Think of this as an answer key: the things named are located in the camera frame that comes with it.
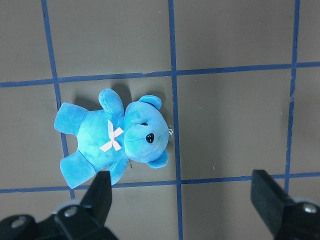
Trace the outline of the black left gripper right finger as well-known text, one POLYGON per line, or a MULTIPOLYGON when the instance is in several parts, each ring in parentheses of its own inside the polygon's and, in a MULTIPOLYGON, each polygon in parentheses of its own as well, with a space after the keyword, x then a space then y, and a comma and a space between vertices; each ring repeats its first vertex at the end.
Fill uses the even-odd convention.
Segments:
POLYGON ((250 200, 275 240, 318 240, 320 205, 291 197, 265 171, 252 171, 250 200))

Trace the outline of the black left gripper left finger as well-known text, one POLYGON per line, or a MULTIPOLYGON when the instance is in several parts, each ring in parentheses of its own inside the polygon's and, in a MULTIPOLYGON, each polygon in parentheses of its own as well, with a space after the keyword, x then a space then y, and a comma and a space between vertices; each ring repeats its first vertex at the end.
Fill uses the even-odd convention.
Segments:
POLYGON ((112 205, 108 171, 95 176, 78 204, 68 204, 48 218, 36 222, 28 214, 11 215, 0 221, 2 240, 116 240, 105 226, 112 205))

